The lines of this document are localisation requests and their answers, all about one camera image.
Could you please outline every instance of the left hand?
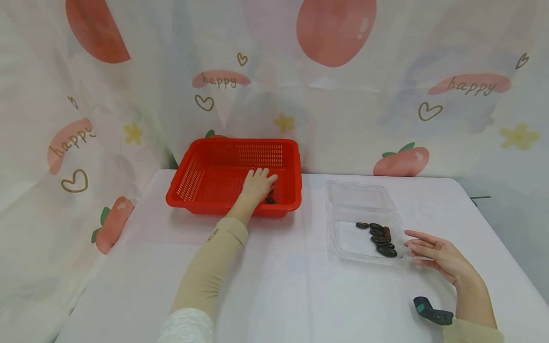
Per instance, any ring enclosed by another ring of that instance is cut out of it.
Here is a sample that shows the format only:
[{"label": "left hand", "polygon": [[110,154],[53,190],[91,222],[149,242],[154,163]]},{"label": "left hand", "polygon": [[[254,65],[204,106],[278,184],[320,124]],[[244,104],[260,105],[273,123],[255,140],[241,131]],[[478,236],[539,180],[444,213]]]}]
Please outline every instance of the left hand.
[{"label": "left hand", "polygon": [[278,179],[278,175],[274,174],[267,177],[268,174],[269,168],[257,168],[255,173],[254,170],[250,170],[244,180],[239,198],[250,201],[256,206],[259,205],[260,202],[265,200],[272,190],[273,183]]}]

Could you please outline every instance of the basket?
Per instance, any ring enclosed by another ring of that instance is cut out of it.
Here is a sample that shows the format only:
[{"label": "basket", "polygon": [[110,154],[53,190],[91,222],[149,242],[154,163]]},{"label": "basket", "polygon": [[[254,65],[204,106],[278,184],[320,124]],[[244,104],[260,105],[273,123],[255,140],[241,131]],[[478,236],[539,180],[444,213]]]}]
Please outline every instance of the basket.
[{"label": "basket", "polygon": [[194,214],[226,215],[236,201],[250,169],[269,168],[278,175],[270,197],[256,217],[284,217],[301,205],[301,162],[298,145],[289,139],[204,138],[185,153],[166,194],[172,207]]}]

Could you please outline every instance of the red peach print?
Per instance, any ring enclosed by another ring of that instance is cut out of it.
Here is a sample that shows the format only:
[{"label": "red peach print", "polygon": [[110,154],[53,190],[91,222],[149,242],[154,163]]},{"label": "red peach print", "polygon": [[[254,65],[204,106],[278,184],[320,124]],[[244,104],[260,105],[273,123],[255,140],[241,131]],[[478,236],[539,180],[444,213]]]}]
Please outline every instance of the red peach print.
[{"label": "red peach print", "polygon": [[134,208],[134,204],[124,196],[119,197],[114,202],[113,207],[107,214],[107,218],[104,222],[102,220],[103,227],[94,232],[95,244],[97,245],[97,249],[99,249],[99,251],[105,255],[108,254],[110,249],[120,238],[122,229],[124,229],[124,224],[126,224],[126,221],[130,217],[130,214]]},{"label": "red peach print", "polygon": [[465,91],[465,95],[488,96],[493,91],[505,93],[511,89],[511,80],[498,74],[463,74],[440,81],[428,93],[429,95],[437,95],[453,89]]},{"label": "red peach print", "polygon": [[80,148],[81,145],[87,143],[87,139],[95,137],[92,133],[93,125],[88,118],[82,118],[75,120],[55,134],[52,141],[49,142],[48,147],[48,166],[49,173],[56,175],[61,166],[63,165],[63,159],[65,153],[72,147]]},{"label": "red peach print", "polygon": [[385,153],[376,163],[373,174],[376,176],[416,176],[429,162],[429,151],[424,147],[414,148],[412,142],[398,153]]},{"label": "red peach print", "polygon": [[66,0],[65,11],[76,39],[91,56],[106,63],[130,59],[105,0]]},{"label": "red peach print", "polygon": [[251,83],[250,79],[240,74],[239,72],[231,70],[207,70],[196,75],[193,79],[192,85],[194,88],[202,88],[207,84],[217,85],[218,88],[224,86],[230,86],[237,88],[237,84],[247,86]]},{"label": "red peach print", "polygon": [[298,42],[313,61],[339,67],[362,49],[375,19],[376,0],[304,0]]}]

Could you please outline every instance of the white table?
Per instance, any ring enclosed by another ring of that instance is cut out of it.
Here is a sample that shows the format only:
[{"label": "white table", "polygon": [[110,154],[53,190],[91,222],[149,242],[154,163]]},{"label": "white table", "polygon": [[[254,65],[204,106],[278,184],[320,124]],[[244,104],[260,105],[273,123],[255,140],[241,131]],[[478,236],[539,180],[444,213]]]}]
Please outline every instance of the white table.
[{"label": "white table", "polygon": [[[156,342],[187,264],[219,220],[166,205],[173,173],[156,173],[58,343]],[[303,175],[297,211],[250,221],[223,290],[217,342],[442,342],[412,304],[422,295],[453,312],[455,292],[442,277],[327,250],[329,179],[385,186],[406,229],[452,241],[484,277],[507,343],[549,337],[549,307],[456,181]]]}]

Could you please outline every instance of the right hand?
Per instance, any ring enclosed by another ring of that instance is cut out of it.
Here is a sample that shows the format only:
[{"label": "right hand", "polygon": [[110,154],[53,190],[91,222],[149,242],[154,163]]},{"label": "right hand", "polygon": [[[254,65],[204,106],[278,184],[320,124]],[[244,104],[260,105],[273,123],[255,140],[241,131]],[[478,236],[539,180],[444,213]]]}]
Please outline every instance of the right hand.
[{"label": "right hand", "polygon": [[406,230],[404,233],[416,238],[404,243],[404,246],[411,250],[408,254],[413,257],[429,258],[416,259],[414,262],[417,265],[437,270],[455,287],[458,287],[461,281],[480,278],[475,268],[449,241],[417,231]]},{"label": "right hand", "polygon": [[255,172],[253,169],[249,170],[239,197],[249,201],[256,208],[260,202],[265,200],[273,189],[273,183],[278,179],[278,175],[273,174],[267,177],[268,174],[269,168],[257,168]]}]

